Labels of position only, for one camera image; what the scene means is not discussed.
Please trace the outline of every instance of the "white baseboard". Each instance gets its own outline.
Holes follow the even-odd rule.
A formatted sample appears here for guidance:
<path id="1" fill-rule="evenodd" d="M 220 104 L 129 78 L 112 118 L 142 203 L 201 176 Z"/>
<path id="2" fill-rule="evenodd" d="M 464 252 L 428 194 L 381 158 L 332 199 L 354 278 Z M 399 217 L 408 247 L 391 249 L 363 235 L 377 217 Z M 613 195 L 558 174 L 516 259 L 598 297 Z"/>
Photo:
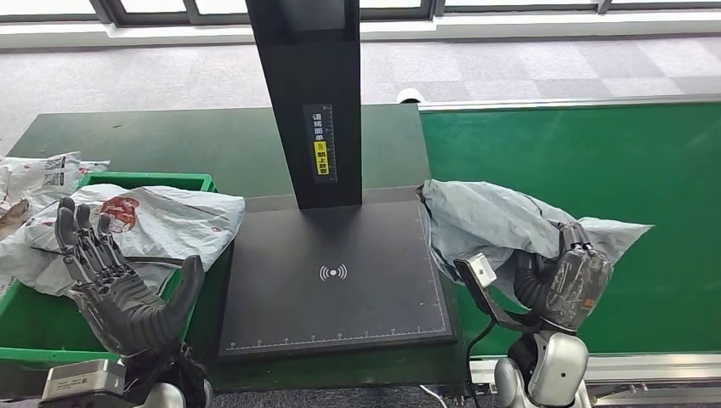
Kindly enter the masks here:
<path id="1" fill-rule="evenodd" d="M 447 15 L 432 21 L 368 22 L 364 41 L 584 37 L 721 32 L 721 10 Z M 0 24 L 0 48 L 252 43 L 249 25 L 116 28 L 93 22 Z"/>

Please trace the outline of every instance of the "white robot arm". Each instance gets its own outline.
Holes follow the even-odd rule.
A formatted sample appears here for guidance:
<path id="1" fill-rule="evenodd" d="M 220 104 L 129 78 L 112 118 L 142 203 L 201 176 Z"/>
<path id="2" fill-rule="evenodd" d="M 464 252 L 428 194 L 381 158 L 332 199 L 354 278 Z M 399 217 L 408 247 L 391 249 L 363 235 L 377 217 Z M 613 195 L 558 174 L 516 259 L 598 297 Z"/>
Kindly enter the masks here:
<path id="1" fill-rule="evenodd" d="M 527 314 L 503 310 L 487 291 L 496 274 L 482 252 L 454 261 L 476 305 L 521 337 L 495 368 L 496 405 L 501 408 L 590 407 L 583 382 L 586 344 L 576 336 L 608 283 L 612 267 L 595 251 L 580 224 L 556 224 L 561 237 L 557 260 L 517 251 L 514 294 Z"/>

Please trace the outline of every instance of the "black scanner stand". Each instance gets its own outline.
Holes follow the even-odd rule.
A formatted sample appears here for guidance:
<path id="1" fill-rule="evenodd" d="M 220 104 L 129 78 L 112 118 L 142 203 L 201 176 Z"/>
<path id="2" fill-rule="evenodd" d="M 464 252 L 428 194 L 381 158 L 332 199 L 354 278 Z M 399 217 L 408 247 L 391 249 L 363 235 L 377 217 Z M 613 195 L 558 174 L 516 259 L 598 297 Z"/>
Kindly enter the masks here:
<path id="1" fill-rule="evenodd" d="M 219 360 L 453 341 L 412 189 L 363 202 L 358 0 L 247 6 L 297 205 L 248 200 Z"/>

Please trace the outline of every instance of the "white plastic bag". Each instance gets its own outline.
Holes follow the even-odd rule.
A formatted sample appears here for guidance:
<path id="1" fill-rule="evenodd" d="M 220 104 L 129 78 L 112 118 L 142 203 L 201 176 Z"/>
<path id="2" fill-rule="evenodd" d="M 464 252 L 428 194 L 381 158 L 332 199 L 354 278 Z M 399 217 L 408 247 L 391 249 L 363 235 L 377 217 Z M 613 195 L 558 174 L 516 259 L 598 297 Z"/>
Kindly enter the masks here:
<path id="1" fill-rule="evenodd" d="M 100 213 L 113 220 L 111 231 L 126 258 L 182 260 L 201 256 L 207 271 L 240 228 L 242 197 L 187 191 L 165 186 L 125 190 L 113 184 L 95 184 L 71 195 L 77 205 L 91 206 L 90 223 Z M 55 205 L 33 216 L 15 234 L 0 241 L 0 275 L 17 277 L 27 286 L 61 295 L 74 282 L 58 256 Z M 138 273 L 149 286 L 162 291 L 173 268 L 146 265 Z"/>
<path id="2" fill-rule="evenodd" d="M 81 161 L 80 167 L 77 169 L 81 176 L 80 180 L 82 180 L 83 177 L 85 177 L 88 173 L 95 173 L 95 172 L 107 172 L 111 168 L 111 161 L 110 160 L 104 160 L 104 161 Z"/>
<path id="3" fill-rule="evenodd" d="M 0 157 L 0 215 L 27 199 L 30 214 L 72 194 L 82 179 L 80 152 L 47 159 Z"/>

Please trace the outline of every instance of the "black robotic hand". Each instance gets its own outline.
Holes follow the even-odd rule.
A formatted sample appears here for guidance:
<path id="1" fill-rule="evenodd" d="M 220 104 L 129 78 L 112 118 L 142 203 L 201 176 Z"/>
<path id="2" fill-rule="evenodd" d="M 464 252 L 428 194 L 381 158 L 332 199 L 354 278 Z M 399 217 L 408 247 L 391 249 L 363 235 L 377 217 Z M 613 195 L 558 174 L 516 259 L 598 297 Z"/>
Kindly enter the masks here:
<path id="1" fill-rule="evenodd" d="M 90 207 L 69 197 L 60 201 L 55 235 L 63 262 L 77 283 L 70 295 L 106 349 L 123 357 L 160 352 L 177 340 L 202 287 L 200 257 L 183 262 L 183 281 L 164 302 L 148 289 L 123 257 L 110 234 L 111 219 L 101 214 L 97 234 Z"/>
<path id="2" fill-rule="evenodd" d="M 127 368 L 122 395 L 101 393 L 107 406 L 143 404 L 158 383 L 176 386 L 188 407 L 209 405 L 212 390 L 205 369 L 179 340 L 205 273 L 199 256 L 183 262 L 182 281 L 163 301 L 138 276 L 110 234 L 111 218 L 90 224 L 90 207 L 66 197 L 58 206 L 55 236 L 63 263 L 76 281 L 69 291 L 100 343 L 119 354 Z M 81 399 L 62 399 L 74 406 Z"/>

